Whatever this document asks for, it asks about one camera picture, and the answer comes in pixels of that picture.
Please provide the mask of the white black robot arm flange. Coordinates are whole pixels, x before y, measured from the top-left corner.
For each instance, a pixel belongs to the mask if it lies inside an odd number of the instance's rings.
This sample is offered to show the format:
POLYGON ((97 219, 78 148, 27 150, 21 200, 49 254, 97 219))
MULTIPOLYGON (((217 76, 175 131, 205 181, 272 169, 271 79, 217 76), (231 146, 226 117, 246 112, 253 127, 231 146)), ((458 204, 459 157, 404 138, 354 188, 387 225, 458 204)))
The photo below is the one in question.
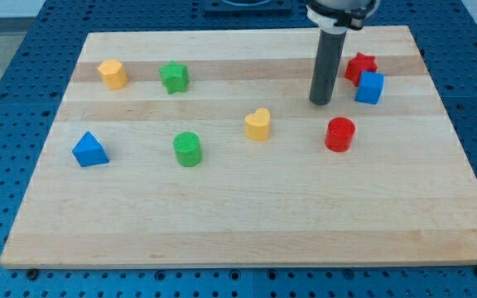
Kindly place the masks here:
POLYGON ((380 0, 306 0, 308 18, 323 32, 340 35, 359 31, 379 7, 380 0))

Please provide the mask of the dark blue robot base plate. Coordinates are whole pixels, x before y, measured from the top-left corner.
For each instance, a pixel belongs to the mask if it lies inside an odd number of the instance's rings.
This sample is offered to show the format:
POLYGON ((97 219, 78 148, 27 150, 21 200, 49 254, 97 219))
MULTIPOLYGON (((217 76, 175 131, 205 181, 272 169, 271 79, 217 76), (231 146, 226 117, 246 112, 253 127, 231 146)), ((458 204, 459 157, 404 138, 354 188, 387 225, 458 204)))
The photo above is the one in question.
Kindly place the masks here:
POLYGON ((204 14, 290 12, 292 0, 203 0, 204 14))

